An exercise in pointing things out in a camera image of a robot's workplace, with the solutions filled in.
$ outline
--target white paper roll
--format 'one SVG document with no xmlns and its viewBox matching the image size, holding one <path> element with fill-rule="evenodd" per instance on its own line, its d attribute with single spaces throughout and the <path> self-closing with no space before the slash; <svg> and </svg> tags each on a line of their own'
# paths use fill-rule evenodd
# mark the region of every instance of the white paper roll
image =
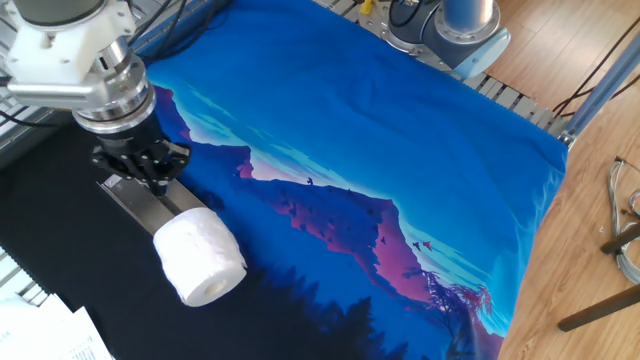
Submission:
<svg viewBox="0 0 640 360">
<path fill-rule="evenodd" d="M 188 306 L 216 300 L 247 273 L 235 237 L 207 208 L 176 216 L 156 232 L 153 244 L 167 279 Z"/>
</svg>

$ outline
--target metal bar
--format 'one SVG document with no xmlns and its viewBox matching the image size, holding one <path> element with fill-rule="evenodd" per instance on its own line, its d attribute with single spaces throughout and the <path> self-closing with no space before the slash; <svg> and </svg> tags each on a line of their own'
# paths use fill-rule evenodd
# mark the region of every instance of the metal bar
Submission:
<svg viewBox="0 0 640 360">
<path fill-rule="evenodd" d="M 511 109 L 513 103 L 516 101 L 519 95 L 519 92 L 507 86 L 506 88 L 504 88 L 504 91 L 502 91 L 502 93 L 498 96 L 496 102 L 506 107 L 507 109 Z"/>
<path fill-rule="evenodd" d="M 640 237 L 640 224 L 633 224 L 629 228 L 623 231 L 621 234 L 602 245 L 600 251 L 609 255 L 620 250 L 624 245 L 633 241 L 633 239 Z"/>
<path fill-rule="evenodd" d="M 640 302 L 640 285 L 636 285 L 604 301 L 562 319 L 558 323 L 560 330 L 567 332 L 592 321 L 611 315 Z"/>
<path fill-rule="evenodd" d="M 638 64 L 640 64 L 640 33 L 631 41 L 571 119 L 567 126 L 570 135 L 577 136 L 584 130 Z"/>
<path fill-rule="evenodd" d="M 495 84 L 493 84 L 491 89 L 489 89 L 489 91 L 487 91 L 487 93 L 484 94 L 484 96 L 488 97 L 491 100 L 494 100 L 496 95 L 498 95 L 498 91 L 502 89 L 502 86 L 504 86 L 504 84 L 496 80 Z"/>
<path fill-rule="evenodd" d="M 490 77 L 486 83 L 484 83 L 484 85 L 482 85 L 482 87 L 480 89 L 478 89 L 478 92 L 482 95 L 486 95 L 489 90 L 491 90 L 491 88 L 493 87 L 493 85 L 495 85 L 495 83 L 497 83 L 498 80 Z"/>
<path fill-rule="evenodd" d="M 525 96 L 521 98 L 520 101 L 518 101 L 516 107 L 513 108 L 513 111 L 523 118 L 529 119 L 531 118 L 531 116 L 533 116 L 533 114 L 535 114 L 533 112 L 535 108 L 536 102 Z"/>
<path fill-rule="evenodd" d="M 482 73 L 480 75 L 472 77 L 471 79 L 466 79 L 464 81 L 464 84 L 467 85 L 468 87 L 472 88 L 473 90 L 478 90 L 478 87 L 480 86 L 480 84 L 482 84 L 482 82 L 486 78 L 487 78 L 487 74 Z"/>
<path fill-rule="evenodd" d="M 137 181 L 123 180 L 116 175 L 112 175 L 100 186 L 151 234 L 155 234 L 178 213 L 206 207 L 177 180 L 167 185 L 167 192 L 162 200 L 153 196 Z"/>
</svg>

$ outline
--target white paper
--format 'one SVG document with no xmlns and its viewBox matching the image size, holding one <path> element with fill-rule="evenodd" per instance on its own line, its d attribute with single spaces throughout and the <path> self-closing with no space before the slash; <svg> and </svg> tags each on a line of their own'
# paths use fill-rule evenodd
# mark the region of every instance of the white paper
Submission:
<svg viewBox="0 0 640 360">
<path fill-rule="evenodd" d="M 57 296 L 50 296 L 43 306 L 14 312 L 12 328 L 0 343 L 0 359 L 112 359 L 84 307 L 71 314 Z"/>
</svg>

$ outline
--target silver cylinder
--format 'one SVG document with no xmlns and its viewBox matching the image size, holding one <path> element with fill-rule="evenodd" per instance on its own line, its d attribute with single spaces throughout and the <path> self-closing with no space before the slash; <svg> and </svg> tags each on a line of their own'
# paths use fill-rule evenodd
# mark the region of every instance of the silver cylinder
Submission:
<svg viewBox="0 0 640 360">
<path fill-rule="evenodd" d="M 493 0 L 442 0 L 444 22 L 458 34 L 477 32 L 493 15 Z"/>
</svg>

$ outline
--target black cloth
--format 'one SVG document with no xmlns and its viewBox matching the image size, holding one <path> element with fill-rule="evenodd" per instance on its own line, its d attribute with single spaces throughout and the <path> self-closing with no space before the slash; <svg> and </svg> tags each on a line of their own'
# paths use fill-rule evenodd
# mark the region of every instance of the black cloth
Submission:
<svg viewBox="0 0 640 360">
<path fill-rule="evenodd" d="M 89 161 L 95 143 L 69 125 L 0 172 L 0 245 L 71 310 L 85 306 L 118 360 L 251 358 L 216 341 L 225 306 L 180 302 L 152 236 L 98 186 L 109 174 Z"/>
</svg>

